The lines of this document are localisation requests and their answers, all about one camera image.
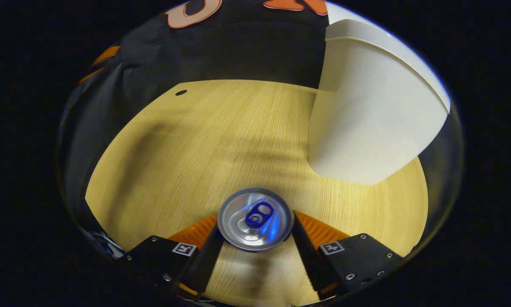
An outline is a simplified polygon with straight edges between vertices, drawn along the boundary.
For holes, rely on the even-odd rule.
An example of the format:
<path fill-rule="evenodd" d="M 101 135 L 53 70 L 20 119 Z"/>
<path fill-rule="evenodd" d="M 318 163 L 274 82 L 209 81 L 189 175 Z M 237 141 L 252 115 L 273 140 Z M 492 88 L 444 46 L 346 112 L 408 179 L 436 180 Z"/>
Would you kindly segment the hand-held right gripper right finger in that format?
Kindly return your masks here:
<path fill-rule="evenodd" d="M 319 299 L 362 291 L 405 262 L 367 233 L 347 235 L 300 211 L 294 211 L 292 236 Z"/>

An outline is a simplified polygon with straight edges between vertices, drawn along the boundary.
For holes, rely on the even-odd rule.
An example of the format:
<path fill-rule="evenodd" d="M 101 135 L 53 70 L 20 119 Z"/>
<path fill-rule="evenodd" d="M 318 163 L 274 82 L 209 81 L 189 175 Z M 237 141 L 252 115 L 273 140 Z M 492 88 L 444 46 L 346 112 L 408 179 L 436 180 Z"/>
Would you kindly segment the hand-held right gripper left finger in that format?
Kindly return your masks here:
<path fill-rule="evenodd" d="M 161 295 L 202 295 L 223 242 L 212 214 L 167 238 L 151 235 L 125 254 L 125 270 Z"/>

